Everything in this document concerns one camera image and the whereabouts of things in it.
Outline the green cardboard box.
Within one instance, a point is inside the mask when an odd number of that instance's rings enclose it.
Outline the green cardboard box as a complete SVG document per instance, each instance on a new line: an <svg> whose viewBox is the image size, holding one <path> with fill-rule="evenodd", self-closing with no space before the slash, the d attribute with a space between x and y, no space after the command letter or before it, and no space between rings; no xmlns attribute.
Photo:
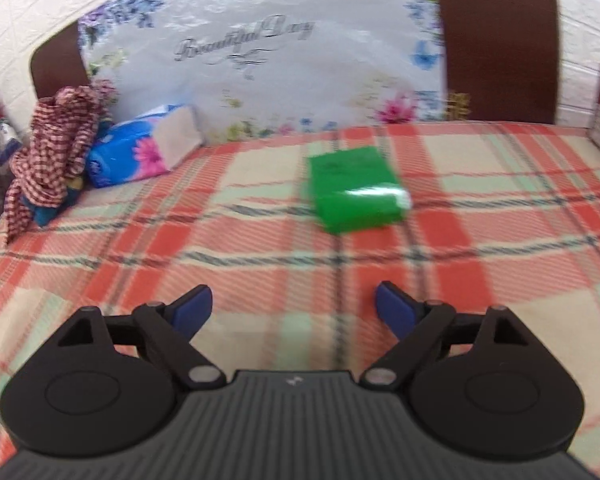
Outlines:
<svg viewBox="0 0 600 480"><path fill-rule="evenodd" d="M380 228L412 209L410 192L374 146L312 156L308 170L312 209L330 234Z"/></svg>

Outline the red checkered cloth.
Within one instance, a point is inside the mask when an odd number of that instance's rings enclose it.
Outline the red checkered cloth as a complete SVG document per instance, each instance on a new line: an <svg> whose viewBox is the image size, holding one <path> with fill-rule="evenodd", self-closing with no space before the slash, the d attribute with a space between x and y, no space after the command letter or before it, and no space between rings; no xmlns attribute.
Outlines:
<svg viewBox="0 0 600 480"><path fill-rule="evenodd" d="M29 143L9 159L14 178L4 201L7 243L32 223L46 226L76 202L86 156L98 129L111 125L108 106L116 99L112 82L99 79L38 100Z"/></svg>

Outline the red plaid bed sheet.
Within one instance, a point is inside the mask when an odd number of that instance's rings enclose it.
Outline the red plaid bed sheet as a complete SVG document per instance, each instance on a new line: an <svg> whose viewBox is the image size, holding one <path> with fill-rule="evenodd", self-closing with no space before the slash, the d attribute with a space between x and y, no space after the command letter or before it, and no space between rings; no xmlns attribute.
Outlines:
<svg viewBox="0 0 600 480"><path fill-rule="evenodd" d="M412 209L330 235L306 163L365 145ZM170 174L86 191L13 242L0 223L0 394L77 308L125 313L199 284L214 306L194 344L223 370L359 372L392 343L373 306L385 280L461 311L510 307L579 383L571 451L600 474L600 150L575 128L440 122L215 145ZM10 454L0 423L0 465Z"/></svg>

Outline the blue tissue pack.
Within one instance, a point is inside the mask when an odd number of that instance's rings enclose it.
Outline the blue tissue pack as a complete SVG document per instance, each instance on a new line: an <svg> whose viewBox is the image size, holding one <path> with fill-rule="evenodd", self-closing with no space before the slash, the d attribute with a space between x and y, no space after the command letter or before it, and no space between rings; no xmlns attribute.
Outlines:
<svg viewBox="0 0 600 480"><path fill-rule="evenodd" d="M203 145L193 109L163 105L99 133L86 173L94 188L158 177Z"/></svg>

